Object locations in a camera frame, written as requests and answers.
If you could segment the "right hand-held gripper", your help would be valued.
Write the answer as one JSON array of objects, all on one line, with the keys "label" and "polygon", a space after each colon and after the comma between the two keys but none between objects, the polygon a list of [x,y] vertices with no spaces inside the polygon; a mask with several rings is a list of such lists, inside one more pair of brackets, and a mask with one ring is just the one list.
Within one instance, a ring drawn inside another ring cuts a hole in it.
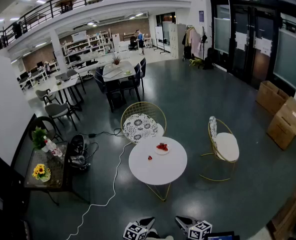
[{"label": "right hand-held gripper", "polygon": [[212,224],[205,220],[199,222],[199,220],[190,216],[176,216],[175,222],[181,230],[188,232],[188,239],[190,240],[203,240],[205,235],[212,231]]}]

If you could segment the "white plate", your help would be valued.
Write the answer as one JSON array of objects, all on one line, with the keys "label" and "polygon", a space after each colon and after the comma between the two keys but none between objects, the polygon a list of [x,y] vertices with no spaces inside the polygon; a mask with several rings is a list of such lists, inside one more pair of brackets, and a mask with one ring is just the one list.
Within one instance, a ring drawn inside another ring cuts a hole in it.
[{"label": "white plate", "polygon": [[157,147],[155,148],[155,152],[159,155],[165,155],[165,154],[168,154],[170,152],[170,147],[169,147],[169,144],[167,144],[167,148],[168,148],[168,151],[164,151],[163,150],[163,147],[161,147],[161,149],[158,149]]}]

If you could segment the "person's white shirt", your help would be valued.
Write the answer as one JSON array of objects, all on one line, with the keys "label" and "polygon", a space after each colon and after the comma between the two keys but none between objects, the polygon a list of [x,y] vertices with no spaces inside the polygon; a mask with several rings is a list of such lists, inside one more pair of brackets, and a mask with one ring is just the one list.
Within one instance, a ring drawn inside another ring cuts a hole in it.
[{"label": "person's white shirt", "polygon": [[148,236],[145,240],[174,240],[173,236],[168,235],[165,237],[160,237],[158,235]]}]

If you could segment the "black monitor screen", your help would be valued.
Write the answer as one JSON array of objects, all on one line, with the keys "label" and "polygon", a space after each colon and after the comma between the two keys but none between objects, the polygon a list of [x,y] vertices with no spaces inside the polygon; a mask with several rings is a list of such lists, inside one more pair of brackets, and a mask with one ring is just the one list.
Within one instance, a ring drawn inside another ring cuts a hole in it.
[{"label": "black monitor screen", "polygon": [[207,233],[204,240],[234,240],[234,232],[218,232],[218,233]]}]

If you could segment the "black and gray bag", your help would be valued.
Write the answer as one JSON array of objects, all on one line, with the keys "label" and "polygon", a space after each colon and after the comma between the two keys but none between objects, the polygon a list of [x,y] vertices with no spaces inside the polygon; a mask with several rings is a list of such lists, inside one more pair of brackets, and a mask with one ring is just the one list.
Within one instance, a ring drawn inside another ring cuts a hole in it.
[{"label": "black and gray bag", "polygon": [[75,135],[70,142],[69,164],[72,168],[86,170],[91,164],[88,162],[89,137],[84,134]]}]

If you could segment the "black glass-top side table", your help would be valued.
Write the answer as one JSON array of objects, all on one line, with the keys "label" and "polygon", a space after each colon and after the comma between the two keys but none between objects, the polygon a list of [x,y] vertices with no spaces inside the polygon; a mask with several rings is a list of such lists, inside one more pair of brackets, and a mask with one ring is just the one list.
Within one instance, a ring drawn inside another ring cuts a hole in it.
[{"label": "black glass-top side table", "polygon": [[[54,156],[50,152],[44,152],[34,148],[29,160],[24,187],[30,191],[42,191],[46,194],[54,192],[71,192],[76,197],[89,204],[90,202],[79,195],[73,189],[72,171],[69,165],[71,145],[68,141],[57,143],[63,152],[61,157]],[[37,171],[37,165],[43,165],[45,173],[41,178],[36,178],[33,173]]]}]

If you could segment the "brown cardboard box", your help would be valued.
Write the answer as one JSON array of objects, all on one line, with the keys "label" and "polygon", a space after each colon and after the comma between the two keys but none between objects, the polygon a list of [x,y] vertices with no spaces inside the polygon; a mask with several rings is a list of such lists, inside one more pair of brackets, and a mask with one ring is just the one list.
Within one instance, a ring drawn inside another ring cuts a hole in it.
[{"label": "brown cardboard box", "polygon": [[296,99],[290,97],[281,106],[266,133],[282,150],[287,149],[296,135]]},{"label": "brown cardboard box", "polygon": [[270,81],[260,83],[256,102],[271,115],[275,115],[288,99],[289,96]]}]

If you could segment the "black round chair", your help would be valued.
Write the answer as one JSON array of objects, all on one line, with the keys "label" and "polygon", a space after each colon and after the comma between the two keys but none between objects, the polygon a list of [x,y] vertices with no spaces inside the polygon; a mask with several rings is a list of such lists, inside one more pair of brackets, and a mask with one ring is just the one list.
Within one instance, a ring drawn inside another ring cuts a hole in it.
[{"label": "black round chair", "polygon": [[33,140],[33,135],[36,128],[41,128],[50,140],[63,140],[61,137],[61,132],[58,130],[55,122],[47,116],[40,116],[32,120],[28,128],[28,136],[30,140]]}]

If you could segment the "dark blue chair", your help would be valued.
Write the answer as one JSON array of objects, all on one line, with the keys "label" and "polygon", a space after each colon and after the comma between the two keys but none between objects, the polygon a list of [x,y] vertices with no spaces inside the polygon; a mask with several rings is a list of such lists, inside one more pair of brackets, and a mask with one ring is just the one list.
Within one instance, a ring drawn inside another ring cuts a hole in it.
[{"label": "dark blue chair", "polygon": [[108,93],[108,89],[107,89],[107,86],[103,80],[102,72],[103,71],[100,68],[97,68],[95,70],[94,78],[95,78],[95,81],[96,81],[101,93],[106,95]]},{"label": "dark blue chair", "polygon": [[138,87],[140,86],[140,81],[141,81],[141,67],[139,63],[134,67],[134,70],[135,70],[135,75],[131,76],[129,80],[120,82],[120,88],[122,91],[125,91],[125,90],[130,91],[134,89],[137,95],[137,99],[140,102],[141,99],[140,99]]},{"label": "dark blue chair", "polygon": [[144,92],[144,84],[143,84],[143,78],[145,77],[146,74],[146,59],[143,58],[140,61],[140,79],[141,79],[141,84],[142,84],[142,90]]}]

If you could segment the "marble-top table black legs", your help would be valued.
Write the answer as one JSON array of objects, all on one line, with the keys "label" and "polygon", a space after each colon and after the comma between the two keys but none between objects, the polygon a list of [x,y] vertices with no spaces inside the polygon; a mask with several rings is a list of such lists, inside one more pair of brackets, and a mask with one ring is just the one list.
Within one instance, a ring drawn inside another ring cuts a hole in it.
[{"label": "marble-top table black legs", "polygon": [[[120,92],[121,99],[123,102],[125,102],[124,91],[122,91],[120,88],[120,82],[129,80],[131,76],[135,75],[134,66],[132,66],[129,61],[121,61],[119,65],[114,65],[114,64],[105,65],[103,69],[103,75],[115,69],[122,70],[123,72],[114,76],[113,78],[103,78],[108,89],[108,93],[106,94],[106,96],[108,98],[111,112],[113,112],[114,110],[113,103],[112,103],[112,93]],[[131,74],[125,75],[124,72],[127,70],[130,70]]]}]

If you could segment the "white table black legs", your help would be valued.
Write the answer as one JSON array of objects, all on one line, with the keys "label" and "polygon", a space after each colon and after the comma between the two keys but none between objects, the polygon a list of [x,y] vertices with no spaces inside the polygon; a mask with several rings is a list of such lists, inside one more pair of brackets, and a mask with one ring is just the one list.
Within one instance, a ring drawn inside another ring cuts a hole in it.
[{"label": "white table black legs", "polygon": [[64,101],[69,101],[66,90],[69,90],[70,93],[72,94],[72,99],[74,100],[72,104],[72,108],[77,111],[82,111],[81,108],[81,103],[84,102],[83,97],[81,96],[81,93],[79,92],[79,89],[77,87],[77,79],[70,79],[66,82],[61,82],[61,84],[57,85],[55,84],[51,89],[50,89],[50,94],[52,93],[58,93],[59,95],[59,102],[61,104],[64,103]]}]

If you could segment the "coat rack with clothes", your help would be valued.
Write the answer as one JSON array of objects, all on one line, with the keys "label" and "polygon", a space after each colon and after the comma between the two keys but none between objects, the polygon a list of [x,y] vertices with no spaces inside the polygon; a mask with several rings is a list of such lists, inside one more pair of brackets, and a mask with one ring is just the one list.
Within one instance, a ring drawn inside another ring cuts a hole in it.
[{"label": "coat rack with clothes", "polygon": [[204,60],[205,59],[205,44],[207,43],[207,35],[204,28],[202,34],[199,34],[193,25],[187,25],[185,35],[182,40],[183,58],[182,60]]}]

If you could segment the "white locker cabinet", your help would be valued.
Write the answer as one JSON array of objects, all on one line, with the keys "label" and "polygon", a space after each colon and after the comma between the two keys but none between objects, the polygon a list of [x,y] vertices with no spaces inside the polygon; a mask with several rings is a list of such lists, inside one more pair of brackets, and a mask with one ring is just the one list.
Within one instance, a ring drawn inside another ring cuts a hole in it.
[{"label": "white locker cabinet", "polygon": [[184,45],[182,41],[185,36],[186,25],[170,24],[169,25],[169,42],[170,54],[173,59],[182,59],[184,53]]}]

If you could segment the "white storage shelving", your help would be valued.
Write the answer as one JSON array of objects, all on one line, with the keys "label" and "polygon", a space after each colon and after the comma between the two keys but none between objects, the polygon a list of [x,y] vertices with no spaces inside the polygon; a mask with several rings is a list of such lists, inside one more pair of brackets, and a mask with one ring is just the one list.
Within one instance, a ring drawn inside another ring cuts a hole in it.
[{"label": "white storage shelving", "polygon": [[108,53],[113,48],[113,43],[110,40],[108,31],[100,31],[95,34],[87,34],[86,31],[81,31],[72,34],[71,40],[64,39],[61,45],[66,58],[71,56],[84,54],[86,52]]}]

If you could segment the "black glass double door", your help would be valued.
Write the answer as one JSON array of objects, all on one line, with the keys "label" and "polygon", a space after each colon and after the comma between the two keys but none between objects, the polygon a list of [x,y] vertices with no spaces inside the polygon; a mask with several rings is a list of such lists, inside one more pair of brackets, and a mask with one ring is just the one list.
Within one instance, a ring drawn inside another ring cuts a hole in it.
[{"label": "black glass double door", "polygon": [[229,0],[231,73],[255,89],[267,80],[276,10],[268,0]]}]

